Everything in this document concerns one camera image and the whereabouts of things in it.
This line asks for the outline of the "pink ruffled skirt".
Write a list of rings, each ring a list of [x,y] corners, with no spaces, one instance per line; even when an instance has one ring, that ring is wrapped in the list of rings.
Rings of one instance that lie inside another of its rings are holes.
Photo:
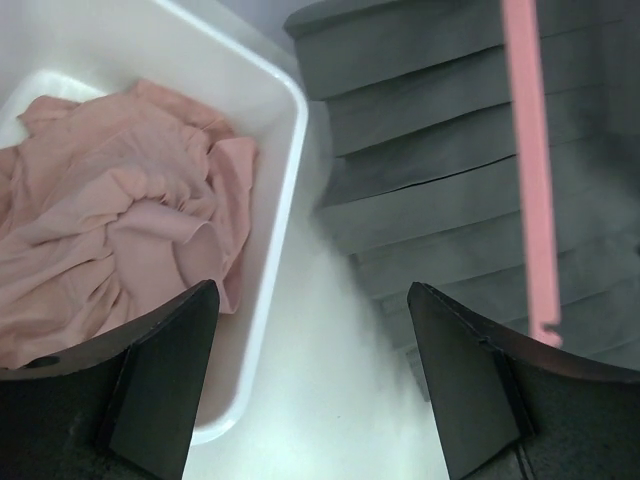
[[[1,152],[1,364],[75,346],[203,280],[241,300],[255,141],[147,80],[77,102],[48,95]]]

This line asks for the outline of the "pink plastic hanger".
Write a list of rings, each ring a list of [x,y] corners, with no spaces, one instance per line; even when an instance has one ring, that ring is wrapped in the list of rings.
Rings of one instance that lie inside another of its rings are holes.
[[[501,11],[517,147],[529,335],[558,348],[561,309],[536,3],[503,1]]]

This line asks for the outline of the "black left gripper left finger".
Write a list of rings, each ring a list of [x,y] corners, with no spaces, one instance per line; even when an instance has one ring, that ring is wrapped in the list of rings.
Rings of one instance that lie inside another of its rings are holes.
[[[215,335],[216,284],[1,371],[4,479],[179,479]]]

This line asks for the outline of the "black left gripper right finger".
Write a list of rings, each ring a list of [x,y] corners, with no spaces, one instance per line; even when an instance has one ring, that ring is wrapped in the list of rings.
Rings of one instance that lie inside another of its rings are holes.
[[[638,478],[638,372],[547,346],[427,284],[407,301],[450,478]]]

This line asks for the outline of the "grey pleated skirt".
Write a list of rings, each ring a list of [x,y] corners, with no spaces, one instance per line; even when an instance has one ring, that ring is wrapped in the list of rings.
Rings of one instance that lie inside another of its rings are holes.
[[[639,365],[639,5],[536,5],[563,348]],[[436,287],[526,333],[517,146],[497,1],[319,1],[292,13],[333,147],[319,219],[425,380],[406,296]]]

